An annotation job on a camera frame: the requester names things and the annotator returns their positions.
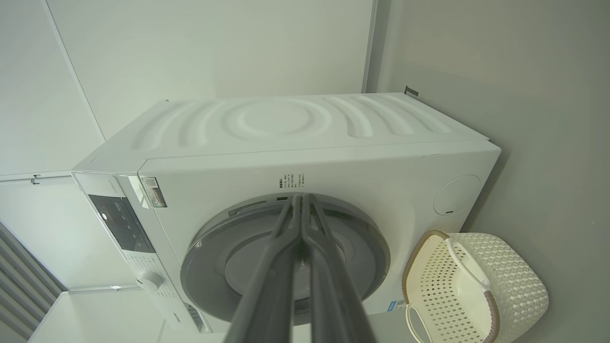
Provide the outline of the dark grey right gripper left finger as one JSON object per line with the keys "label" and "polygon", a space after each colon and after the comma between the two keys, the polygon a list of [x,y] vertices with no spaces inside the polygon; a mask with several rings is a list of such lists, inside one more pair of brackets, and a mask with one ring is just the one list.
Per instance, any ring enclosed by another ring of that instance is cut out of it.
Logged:
{"label": "dark grey right gripper left finger", "polygon": [[289,343],[294,315],[294,273],[301,241],[301,194],[282,208],[225,343]]}

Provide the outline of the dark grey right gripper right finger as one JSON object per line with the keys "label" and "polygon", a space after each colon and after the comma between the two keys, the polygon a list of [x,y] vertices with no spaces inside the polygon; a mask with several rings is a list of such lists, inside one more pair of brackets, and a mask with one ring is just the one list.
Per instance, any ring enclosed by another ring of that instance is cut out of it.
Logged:
{"label": "dark grey right gripper right finger", "polygon": [[314,343],[374,343],[372,327],[316,196],[303,194],[303,241],[311,262]]}

